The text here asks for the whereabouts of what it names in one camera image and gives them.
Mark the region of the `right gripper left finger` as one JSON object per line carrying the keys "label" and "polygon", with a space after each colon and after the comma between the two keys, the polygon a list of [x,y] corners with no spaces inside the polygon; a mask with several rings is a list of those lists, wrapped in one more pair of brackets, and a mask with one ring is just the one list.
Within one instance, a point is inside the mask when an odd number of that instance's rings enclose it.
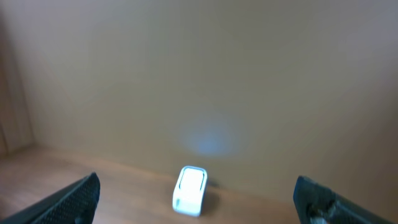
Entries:
{"label": "right gripper left finger", "polygon": [[96,173],[1,220],[1,224],[92,224],[100,200]]}

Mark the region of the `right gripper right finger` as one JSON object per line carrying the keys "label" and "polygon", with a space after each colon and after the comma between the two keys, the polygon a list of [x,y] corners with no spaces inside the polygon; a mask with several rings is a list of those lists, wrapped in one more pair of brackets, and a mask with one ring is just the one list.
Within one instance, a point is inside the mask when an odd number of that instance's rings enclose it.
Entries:
{"label": "right gripper right finger", "polygon": [[306,176],[299,176],[293,195],[301,224],[392,224]]}

